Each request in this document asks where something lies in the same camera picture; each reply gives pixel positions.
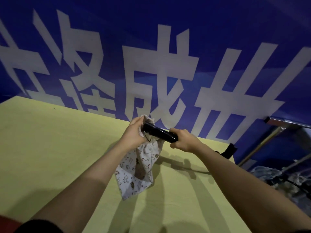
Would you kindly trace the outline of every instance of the red object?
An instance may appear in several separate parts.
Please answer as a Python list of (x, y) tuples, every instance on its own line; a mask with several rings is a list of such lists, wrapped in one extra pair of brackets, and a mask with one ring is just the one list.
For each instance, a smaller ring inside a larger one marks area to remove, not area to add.
[(4, 216), (0, 216), (0, 232), (13, 233), (22, 223)]

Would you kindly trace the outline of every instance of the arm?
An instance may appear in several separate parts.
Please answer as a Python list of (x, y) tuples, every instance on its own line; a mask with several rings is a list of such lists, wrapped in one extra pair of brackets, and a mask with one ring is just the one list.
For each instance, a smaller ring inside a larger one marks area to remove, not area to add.
[(145, 138), (138, 134), (142, 121), (143, 117), (133, 119), (110, 151), (46, 204), (32, 219), (48, 220), (65, 233), (82, 232), (122, 158), (128, 151), (145, 142)]
[(253, 233), (311, 229), (311, 219), (281, 193), (213, 151), (187, 130), (173, 128), (170, 131), (178, 136), (171, 148), (194, 153), (200, 158)]

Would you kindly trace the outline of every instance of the animal print pattern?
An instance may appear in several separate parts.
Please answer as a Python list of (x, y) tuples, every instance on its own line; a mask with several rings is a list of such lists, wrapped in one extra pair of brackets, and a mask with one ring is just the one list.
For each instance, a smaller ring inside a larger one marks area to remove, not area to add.
[[(154, 120), (144, 115), (145, 121)], [(122, 159), (115, 171), (115, 177), (123, 200), (137, 195), (153, 184), (152, 166), (161, 153), (164, 140), (145, 134), (148, 141), (131, 150)]]

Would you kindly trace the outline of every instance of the forearm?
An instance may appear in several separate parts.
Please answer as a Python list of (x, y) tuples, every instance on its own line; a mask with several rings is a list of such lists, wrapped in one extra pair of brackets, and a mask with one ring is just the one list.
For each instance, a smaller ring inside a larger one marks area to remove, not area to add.
[(272, 187), (202, 144), (195, 154), (252, 232), (311, 229), (311, 220)]
[(126, 152), (116, 144), (32, 219), (49, 220), (65, 233), (82, 232)]

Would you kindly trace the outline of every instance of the black sleeve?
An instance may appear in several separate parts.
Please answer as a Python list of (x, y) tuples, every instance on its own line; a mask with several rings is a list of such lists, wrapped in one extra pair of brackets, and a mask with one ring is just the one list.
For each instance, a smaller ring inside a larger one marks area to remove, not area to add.
[(64, 233), (54, 223), (47, 220), (30, 220), (22, 224), (14, 233)]

